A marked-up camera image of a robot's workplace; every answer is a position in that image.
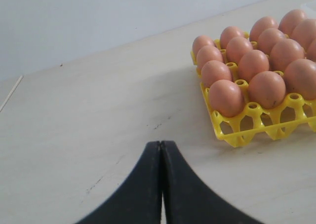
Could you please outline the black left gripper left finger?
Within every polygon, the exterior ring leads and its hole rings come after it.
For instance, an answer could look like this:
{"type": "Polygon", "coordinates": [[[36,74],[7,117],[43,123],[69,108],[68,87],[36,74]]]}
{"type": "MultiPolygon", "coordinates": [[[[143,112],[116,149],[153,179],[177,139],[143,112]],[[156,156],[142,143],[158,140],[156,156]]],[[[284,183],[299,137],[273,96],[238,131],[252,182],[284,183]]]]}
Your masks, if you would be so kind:
{"type": "Polygon", "coordinates": [[[78,223],[159,224],[161,206],[160,142],[152,141],[119,188],[78,223]]]}

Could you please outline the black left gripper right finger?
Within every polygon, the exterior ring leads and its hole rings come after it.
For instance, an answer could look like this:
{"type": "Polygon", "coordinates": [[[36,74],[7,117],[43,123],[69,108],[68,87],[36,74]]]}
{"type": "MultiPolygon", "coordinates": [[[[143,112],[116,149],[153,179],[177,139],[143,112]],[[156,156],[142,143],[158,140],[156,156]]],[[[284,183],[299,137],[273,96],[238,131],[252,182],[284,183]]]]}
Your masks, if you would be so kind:
{"type": "Polygon", "coordinates": [[[210,189],[173,141],[161,142],[163,199],[168,224],[260,224],[210,189]]]}

